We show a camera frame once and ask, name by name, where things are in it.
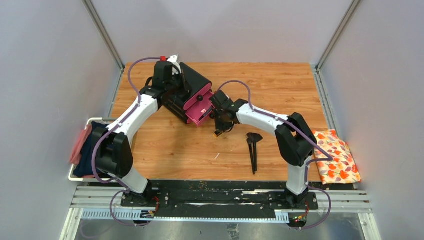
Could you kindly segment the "black drawer organizer box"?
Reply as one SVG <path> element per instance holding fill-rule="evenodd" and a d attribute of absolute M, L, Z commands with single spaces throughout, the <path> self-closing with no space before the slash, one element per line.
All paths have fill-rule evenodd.
<path fill-rule="evenodd" d="M 201 90 L 206 84 L 212 84 L 209 79 L 195 71 L 190 66 L 188 66 L 188 73 L 186 75 L 188 76 L 188 83 L 190 84 L 190 95 L 182 96 L 180 94 L 171 94 L 167 102 L 163 104 L 171 113 L 185 124 L 187 124 L 186 121 L 188 120 L 186 110 L 183 109 L 186 101 L 193 97 L 194 94 Z"/>

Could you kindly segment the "black gold lipstick case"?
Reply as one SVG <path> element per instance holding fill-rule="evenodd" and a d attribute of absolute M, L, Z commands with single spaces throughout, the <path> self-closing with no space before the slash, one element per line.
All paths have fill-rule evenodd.
<path fill-rule="evenodd" d="M 220 135 L 222 135 L 222 134 L 223 134 L 223 131 L 216 130 L 213 134 L 214 134 L 214 136 L 217 138 L 217 137 L 219 137 Z"/>

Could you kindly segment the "pink drawer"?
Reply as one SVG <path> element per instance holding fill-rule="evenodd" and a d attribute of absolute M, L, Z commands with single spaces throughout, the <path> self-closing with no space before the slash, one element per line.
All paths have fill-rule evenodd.
<path fill-rule="evenodd" d="M 191 108 L 197 101 L 198 96 L 204 96 L 206 93 L 208 93 L 211 90 L 212 84 L 208 83 L 206 84 L 201 90 L 196 92 L 194 96 L 192 96 L 183 106 L 183 110 L 187 111 L 189 108 Z"/>
<path fill-rule="evenodd" d="M 207 109 L 209 109 L 210 107 L 214 106 L 210 100 L 210 98 L 213 96 L 213 93 L 211 91 L 207 92 L 204 96 L 203 96 L 203 101 L 197 101 L 192 107 L 190 107 L 186 112 L 186 116 L 187 116 L 187 124 L 191 124 L 194 123 L 197 126 L 200 126 L 204 121 L 207 120 L 207 118 L 210 116 L 206 116 L 205 118 L 203 118 L 202 120 L 200 120 L 200 117 L 202 116 L 202 111 L 205 111 Z"/>

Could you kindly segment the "pink top drawer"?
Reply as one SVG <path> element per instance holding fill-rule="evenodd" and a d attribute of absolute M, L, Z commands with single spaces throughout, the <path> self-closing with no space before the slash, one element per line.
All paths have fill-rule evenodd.
<path fill-rule="evenodd" d="M 187 111 L 189 108 L 191 108 L 197 101 L 198 96 L 204 96 L 206 93 L 208 93 L 211 90 L 212 84 L 208 83 L 206 84 L 201 90 L 196 92 L 194 96 L 192 96 L 183 106 L 183 110 Z"/>

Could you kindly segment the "black fan makeup brush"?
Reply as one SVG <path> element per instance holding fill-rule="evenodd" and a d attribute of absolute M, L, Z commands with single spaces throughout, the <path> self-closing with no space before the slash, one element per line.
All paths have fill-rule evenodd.
<path fill-rule="evenodd" d="M 257 143 L 260 142 L 261 140 L 263 140 L 263 137 L 259 134 L 259 133 L 254 133 L 254 132 L 249 132 L 246 134 L 247 138 L 252 139 L 252 141 L 254 142 L 254 150 L 255 150 L 255 170 L 257 172 L 258 170 L 258 150 L 257 150 Z"/>

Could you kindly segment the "black mascara tube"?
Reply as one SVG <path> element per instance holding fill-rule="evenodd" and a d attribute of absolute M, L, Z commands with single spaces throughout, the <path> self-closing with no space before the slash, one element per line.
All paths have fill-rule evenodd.
<path fill-rule="evenodd" d="M 212 111 L 213 111 L 213 107 L 212 106 L 210 108 L 208 108 L 207 110 L 202 111 L 203 114 L 201 115 L 201 117 L 199 119 L 202 120 L 205 117 L 209 116 Z"/>

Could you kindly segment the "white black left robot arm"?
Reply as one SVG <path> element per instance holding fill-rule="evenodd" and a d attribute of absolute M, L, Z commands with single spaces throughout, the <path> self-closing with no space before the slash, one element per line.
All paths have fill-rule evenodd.
<path fill-rule="evenodd" d="M 190 67 L 183 62 L 168 58 L 155 58 L 153 75 L 138 89 L 132 79 L 132 64 L 127 79 L 136 92 L 130 107 L 106 127 L 96 127 L 92 132 L 91 169 L 94 178 L 102 184 L 116 181 L 123 194 L 134 194 L 140 206 L 149 206 L 155 199 L 151 181 L 134 167 L 132 141 L 141 126 L 169 99 L 190 96 L 194 90 L 189 82 Z"/>

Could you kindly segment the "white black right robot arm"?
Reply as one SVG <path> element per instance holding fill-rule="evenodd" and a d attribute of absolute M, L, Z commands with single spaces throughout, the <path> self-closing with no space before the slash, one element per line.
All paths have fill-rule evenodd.
<path fill-rule="evenodd" d="M 215 135 L 230 131 L 235 125 L 248 125 L 275 136 L 279 152 L 288 164 L 284 189 L 286 204 L 298 209 L 306 201 L 308 170 L 317 140 L 304 117 L 295 112 L 277 114 L 258 108 L 247 100 L 233 101 L 222 90 L 210 98 L 214 107 Z"/>

